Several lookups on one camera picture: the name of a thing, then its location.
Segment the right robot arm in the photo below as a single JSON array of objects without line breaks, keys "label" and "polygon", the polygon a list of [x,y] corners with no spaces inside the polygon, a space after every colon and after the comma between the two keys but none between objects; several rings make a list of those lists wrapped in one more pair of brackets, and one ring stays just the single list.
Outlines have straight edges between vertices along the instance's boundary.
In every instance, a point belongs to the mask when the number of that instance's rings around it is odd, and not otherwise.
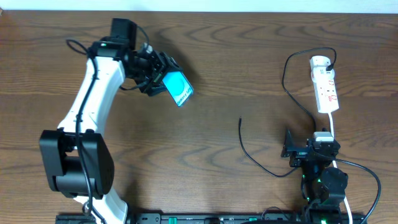
[{"label": "right robot arm", "polygon": [[289,130],[285,132],[281,157],[289,157],[289,166],[300,168],[302,194],[308,205],[302,209],[301,220],[306,223],[343,223],[346,218],[341,214],[340,203],[346,197],[348,175],[333,167],[340,144],[328,132],[321,132],[325,141],[315,138],[307,140],[306,146],[294,144]]}]

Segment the turquoise screen smartphone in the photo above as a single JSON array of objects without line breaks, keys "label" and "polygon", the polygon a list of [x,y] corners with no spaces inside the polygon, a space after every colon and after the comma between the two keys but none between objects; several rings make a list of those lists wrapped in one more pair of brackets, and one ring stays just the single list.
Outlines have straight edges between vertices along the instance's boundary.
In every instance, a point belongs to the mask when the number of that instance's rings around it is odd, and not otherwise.
[{"label": "turquoise screen smartphone", "polygon": [[183,72],[169,72],[162,81],[178,107],[182,107],[193,95],[194,89]]}]

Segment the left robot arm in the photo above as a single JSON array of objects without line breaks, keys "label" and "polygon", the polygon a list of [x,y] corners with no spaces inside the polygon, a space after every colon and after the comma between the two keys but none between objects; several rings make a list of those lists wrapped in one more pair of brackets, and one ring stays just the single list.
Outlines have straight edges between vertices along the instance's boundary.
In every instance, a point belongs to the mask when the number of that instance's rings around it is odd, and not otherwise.
[{"label": "left robot arm", "polygon": [[193,87],[177,62],[148,42],[136,48],[141,28],[114,18],[110,34],[90,47],[69,39],[67,45],[87,58],[86,73],[69,112],[57,129],[39,139],[49,187],[81,203],[79,215],[58,215],[57,223],[135,223],[136,216],[113,186],[114,161],[103,135],[114,97],[127,79],[141,93],[169,92],[177,106]]}]

